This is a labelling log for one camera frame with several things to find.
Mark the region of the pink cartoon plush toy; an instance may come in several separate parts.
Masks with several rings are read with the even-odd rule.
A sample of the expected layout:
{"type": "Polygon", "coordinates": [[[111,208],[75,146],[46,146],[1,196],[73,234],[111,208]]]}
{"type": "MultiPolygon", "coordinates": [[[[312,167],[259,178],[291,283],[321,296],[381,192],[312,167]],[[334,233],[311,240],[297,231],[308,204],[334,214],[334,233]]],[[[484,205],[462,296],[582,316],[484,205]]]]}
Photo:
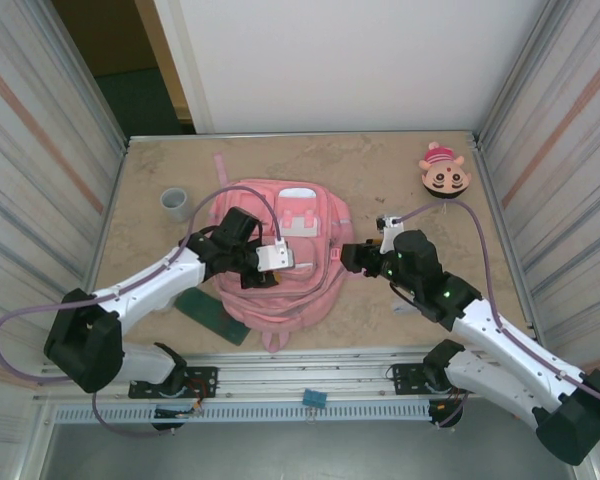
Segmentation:
{"type": "Polygon", "coordinates": [[[468,189],[472,180],[464,169],[465,158],[438,142],[428,145],[418,165],[423,186],[435,198],[455,199],[468,189]]]}

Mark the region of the grey plastic cup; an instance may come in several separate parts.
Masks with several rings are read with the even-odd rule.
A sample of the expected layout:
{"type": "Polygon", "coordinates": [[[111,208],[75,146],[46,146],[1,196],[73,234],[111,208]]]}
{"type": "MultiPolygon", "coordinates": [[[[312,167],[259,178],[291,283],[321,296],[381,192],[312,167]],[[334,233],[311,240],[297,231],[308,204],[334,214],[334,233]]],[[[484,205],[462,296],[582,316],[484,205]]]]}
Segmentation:
{"type": "Polygon", "coordinates": [[[160,204],[168,218],[177,223],[190,220],[193,207],[186,190],[178,187],[166,189],[160,196],[160,204]]]}

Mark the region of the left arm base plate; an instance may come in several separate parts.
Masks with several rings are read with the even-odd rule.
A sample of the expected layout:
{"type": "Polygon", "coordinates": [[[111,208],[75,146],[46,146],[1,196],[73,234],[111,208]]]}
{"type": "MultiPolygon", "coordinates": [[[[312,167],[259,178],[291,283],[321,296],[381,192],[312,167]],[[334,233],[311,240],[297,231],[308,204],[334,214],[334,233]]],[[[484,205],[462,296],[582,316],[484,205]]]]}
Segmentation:
{"type": "Polygon", "coordinates": [[[216,396],[218,386],[217,367],[186,367],[180,383],[172,388],[167,383],[150,384],[132,381],[128,397],[131,399],[206,399],[216,396]]]}

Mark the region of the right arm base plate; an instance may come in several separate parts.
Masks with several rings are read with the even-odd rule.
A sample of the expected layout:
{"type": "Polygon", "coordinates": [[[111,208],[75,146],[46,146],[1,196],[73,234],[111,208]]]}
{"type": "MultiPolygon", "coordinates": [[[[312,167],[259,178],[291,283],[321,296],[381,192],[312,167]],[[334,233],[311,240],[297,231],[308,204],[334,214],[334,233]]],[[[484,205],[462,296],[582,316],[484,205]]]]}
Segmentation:
{"type": "Polygon", "coordinates": [[[398,363],[391,365],[385,376],[399,396],[442,398],[456,393],[460,396],[466,393],[475,395],[473,391],[458,389],[452,384],[443,367],[424,363],[398,363]]]}

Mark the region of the blue binder clip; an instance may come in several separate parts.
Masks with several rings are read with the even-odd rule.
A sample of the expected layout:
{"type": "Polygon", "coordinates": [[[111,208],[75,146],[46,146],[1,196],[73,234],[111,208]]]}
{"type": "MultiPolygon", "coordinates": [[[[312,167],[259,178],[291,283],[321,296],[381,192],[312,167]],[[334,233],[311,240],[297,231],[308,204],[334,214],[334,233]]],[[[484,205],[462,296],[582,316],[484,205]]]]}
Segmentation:
{"type": "Polygon", "coordinates": [[[325,392],[306,389],[302,397],[302,405],[306,411],[306,422],[315,423],[317,416],[326,408],[327,394],[325,392]]]}

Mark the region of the aluminium mounting rail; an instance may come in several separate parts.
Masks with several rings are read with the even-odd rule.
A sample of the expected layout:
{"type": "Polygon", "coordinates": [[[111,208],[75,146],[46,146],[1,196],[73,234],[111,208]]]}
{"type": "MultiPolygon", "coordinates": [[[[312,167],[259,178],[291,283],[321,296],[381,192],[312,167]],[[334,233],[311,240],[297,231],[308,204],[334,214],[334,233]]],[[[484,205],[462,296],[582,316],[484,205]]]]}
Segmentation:
{"type": "MultiPolygon", "coordinates": [[[[416,363],[433,347],[291,350],[279,354],[239,352],[185,357],[188,365],[217,367],[216,396],[207,402],[299,402],[305,388],[326,392],[333,400],[384,400],[395,396],[389,380],[392,364],[416,363]]],[[[160,380],[171,366],[157,353],[134,352],[121,372],[98,393],[105,403],[129,400],[131,380],[160,380]]],[[[38,386],[34,403],[86,404],[90,397],[71,381],[38,386]]]]}

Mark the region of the dark green notebook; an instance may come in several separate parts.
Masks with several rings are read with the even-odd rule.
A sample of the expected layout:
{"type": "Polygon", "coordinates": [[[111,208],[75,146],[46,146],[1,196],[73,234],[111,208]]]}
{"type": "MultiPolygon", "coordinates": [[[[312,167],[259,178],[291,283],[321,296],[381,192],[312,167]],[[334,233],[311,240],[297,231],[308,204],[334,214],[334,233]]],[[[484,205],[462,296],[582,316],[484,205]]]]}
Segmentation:
{"type": "Polygon", "coordinates": [[[251,331],[234,319],[220,300],[197,288],[190,288],[181,293],[176,298],[174,307],[235,346],[240,346],[251,331]]]}

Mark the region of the pink student backpack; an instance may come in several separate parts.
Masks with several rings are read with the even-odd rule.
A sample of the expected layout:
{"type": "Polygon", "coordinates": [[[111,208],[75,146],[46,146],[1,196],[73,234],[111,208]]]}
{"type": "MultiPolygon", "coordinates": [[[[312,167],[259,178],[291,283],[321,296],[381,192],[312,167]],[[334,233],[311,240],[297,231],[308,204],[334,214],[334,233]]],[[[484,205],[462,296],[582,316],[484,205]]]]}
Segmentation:
{"type": "Polygon", "coordinates": [[[295,266],[273,271],[279,284],[272,288],[242,289],[240,276],[223,273],[213,278],[225,310],[237,321],[261,333],[271,353],[286,346],[292,332],[322,321],[334,306],[345,280],[341,248],[354,239],[348,205],[327,188],[299,181],[246,179],[221,185],[209,210],[212,224],[231,207],[255,216],[262,224],[262,245],[280,234],[294,253],[295,266]]]}

